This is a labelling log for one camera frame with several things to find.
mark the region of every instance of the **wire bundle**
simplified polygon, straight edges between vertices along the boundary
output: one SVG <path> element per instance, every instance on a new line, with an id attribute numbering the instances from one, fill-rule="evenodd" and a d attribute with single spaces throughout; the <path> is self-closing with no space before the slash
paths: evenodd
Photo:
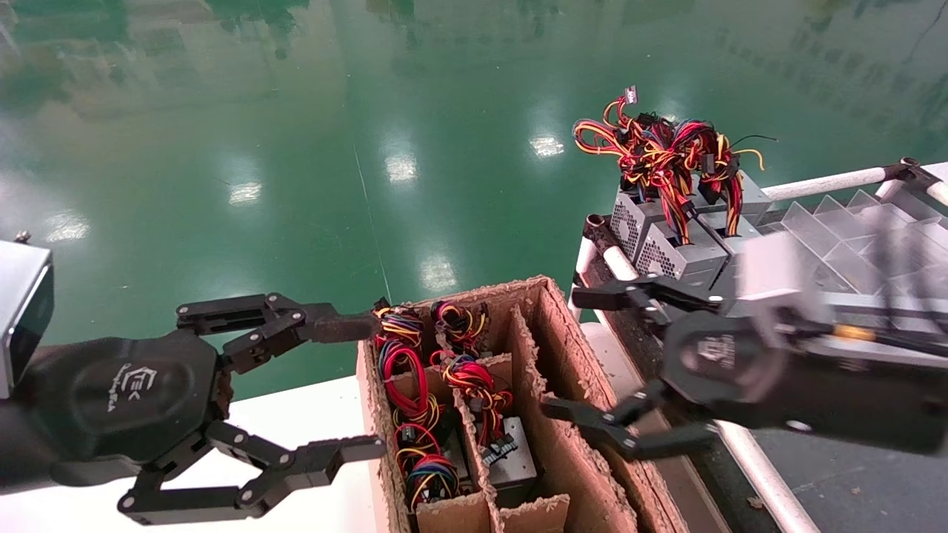
<path id="1" fill-rule="evenodd" d="M 688 199 L 693 193 L 691 174 L 700 173 L 702 195 L 711 204 L 724 198 L 725 234 L 736 235 L 743 205 L 739 155 L 757 154 L 764 170 L 760 152 L 732 150 L 728 138 L 710 122 L 689 119 L 675 124 L 645 113 L 632 118 L 625 113 L 626 103 L 624 96 L 611 101 L 602 122 L 582 119 L 574 124 L 576 146 L 587 154 L 616 156 L 622 189 L 635 190 L 641 202 L 659 199 L 665 220 L 682 245 L 691 242 L 687 223 L 696 215 Z"/>
<path id="2" fill-rule="evenodd" d="M 460 494 L 457 470 L 441 453 L 434 429 L 441 421 L 445 406 L 428 390 L 425 369 L 419 357 L 425 323 L 407 307 L 376 304 L 382 332 L 376 337 L 378 374 L 394 406 L 392 422 L 399 450 L 395 459 L 405 480 L 408 504 L 414 512 L 418 504 L 453 498 Z M 410 397 L 395 386 L 394 376 L 411 372 L 418 395 Z"/>
<path id="3" fill-rule="evenodd" d="M 482 303 L 477 313 L 451 302 L 431 304 L 431 319 L 435 328 L 445 333 L 445 338 L 458 353 L 477 355 L 477 343 L 487 326 L 487 304 Z"/>
<path id="4" fill-rule="evenodd" d="M 437 359 L 451 355 L 444 350 L 431 355 L 431 363 L 437 364 Z M 472 411 L 479 411 L 481 416 L 481 432 L 478 435 L 478 444 L 486 446 L 503 436 L 503 416 L 501 413 L 507 406 L 512 405 L 513 395 L 509 391 L 496 391 L 494 377 L 486 367 L 477 362 L 470 354 L 461 354 L 451 360 L 443 361 L 442 377 L 449 386 L 459 389 L 470 398 L 468 404 L 476 405 Z"/>
<path id="5" fill-rule="evenodd" d="M 385 340 L 401 340 L 415 349 L 421 348 L 425 323 L 413 309 L 401 305 L 392 307 L 383 299 L 373 312 L 382 323 L 382 333 L 376 337 L 378 346 Z"/>
<path id="6" fill-rule="evenodd" d="M 442 455 L 441 447 L 431 432 L 416 424 L 403 424 L 396 430 L 396 437 L 406 427 L 420 431 L 420 436 L 424 436 L 427 441 L 422 447 L 405 447 L 395 454 L 405 478 L 411 512 L 415 511 L 419 503 L 458 496 L 461 486 L 457 469 Z"/>

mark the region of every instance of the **camera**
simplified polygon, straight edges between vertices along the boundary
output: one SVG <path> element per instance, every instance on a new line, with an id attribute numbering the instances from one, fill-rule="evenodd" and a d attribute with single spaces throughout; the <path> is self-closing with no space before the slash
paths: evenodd
<path id="1" fill-rule="evenodd" d="M 52 252 L 0 241 L 0 399 L 13 394 L 53 306 Z"/>

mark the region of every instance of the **white pipe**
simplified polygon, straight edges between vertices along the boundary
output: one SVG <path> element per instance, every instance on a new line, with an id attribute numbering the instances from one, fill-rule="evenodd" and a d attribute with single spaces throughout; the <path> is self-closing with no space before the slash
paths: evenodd
<path id="1" fill-rule="evenodd" d="M 593 263 L 593 259 L 595 259 L 595 254 L 595 243 L 584 236 L 579 241 L 579 256 L 576 257 L 576 274 L 581 276 L 590 269 L 590 265 Z M 578 286 L 579 285 L 575 283 L 570 286 L 570 298 L 566 302 L 566 306 L 569 307 L 570 312 L 573 313 L 573 317 L 576 318 L 577 321 L 583 312 L 582 309 L 576 307 L 576 304 L 573 303 L 573 291 L 576 290 Z"/>
<path id="2" fill-rule="evenodd" d="M 767 506 L 784 533 L 819 533 L 806 509 L 787 487 L 754 436 L 737 424 L 715 420 L 720 440 L 744 472 L 744 477 Z"/>
<path id="3" fill-rule="evenodd" d="M 635 267 L 629 262 L 629 258 L 619 247 L 612 247 L 602 252 L 602 258 L 606 260 L 606 266 L 612 271 L 612 275 L 620 282 L 630 282 L 639 277 Z"/>
<path id="4" fill-rule="evenodd" d="M 590 265 L 595 259 L 595 244 L 593 241 L 583 237 L 579 241 L 579 257 L 576 258 L 576 272 L 585 274 L 590 269 Z"/>
<path id="5" fill-rule="evenodd" d="M 926 192 L 929 196 L 941 202 L 941 205 L 948 206 L 948 183 L 940 181 L 929 187 Z"/>
<path id="6" fill-rule="evenodd" d="M 885 169 L 876 167 L 862 171 L 847 172 L 844 174 L 827 175 L 794 183 L 774 185 L 762 189 L 764 194 L 774 202 L 809 196 L 811 194 L 825 194 L 850 187 L 863 187 L 872 183 L 879 183 L 885 179 Z"/>

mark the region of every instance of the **red wire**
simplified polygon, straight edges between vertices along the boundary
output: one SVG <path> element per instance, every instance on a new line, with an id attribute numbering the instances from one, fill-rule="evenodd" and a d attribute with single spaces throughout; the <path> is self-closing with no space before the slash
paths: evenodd
<path id="1" fill-rule="evenodd" d="M 411 398 L 401 394 L 392 381 L 392 369 L 398 356 L 408 358 L 412 373 L 418 381 L 418 399 Z M 425 371 L 421 366 L 421 361 L 414 350 L 408 346 L 399 346 L 391 353 L 385 361 L 385 390 L 389 393 L 389 398 L 398 409 L 402 410 L 408 418 L 414 418 L 424 414 L 428 410 L 428 379 L 425 378 Z"/>
<path id="2" fill-rule="evenodd" d="M 411 423 L 411 422 L 406 422 L 405 424 L 402 424 L 401 426 L 398 426 L 398 428 L 395 429 L 395 442 L 398 442 L 398 434 L 402 431 L 403 428 L 415 428 L 416 430 L 420 430 L 422 433 L 425 434 L 425 436 L 428 439 L 430 439 L 431 444 L 434 445 L 434 452 L 437 453 L 438 455 L 441 455 L 441 447 L 438 446 L 438 441 L 434 440 L 434 435 L 432 435 L 431 432 L 428 431 L 428 428 L 424 426 L 420 426 L 418 424 Z"/>

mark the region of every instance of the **wire connector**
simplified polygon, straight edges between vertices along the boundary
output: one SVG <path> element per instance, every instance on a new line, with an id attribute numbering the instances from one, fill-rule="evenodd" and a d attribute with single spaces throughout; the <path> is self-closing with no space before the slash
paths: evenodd
<path id="1" fill-rule="evenodd" d="M 504 433 L 501 438 L 487 445 L 487 449 L 481 453 L 481 459 L 485 465 L 491 467 L 517 450 L 517 448 L 519 448 L 519 446 L 517 446 L 517 443 L 514 441 L 513 435 Z"/>
<path id="2" fill-rule="evenodd" d="M 399 439 L 402 441 L 402 444 L 410 445 L 415 442 L 415 437 L 418 436 L 415 432 L 415 428 L 412 426 L 405 426 L 402 428 L 402 431 L 399 433 Z"/>

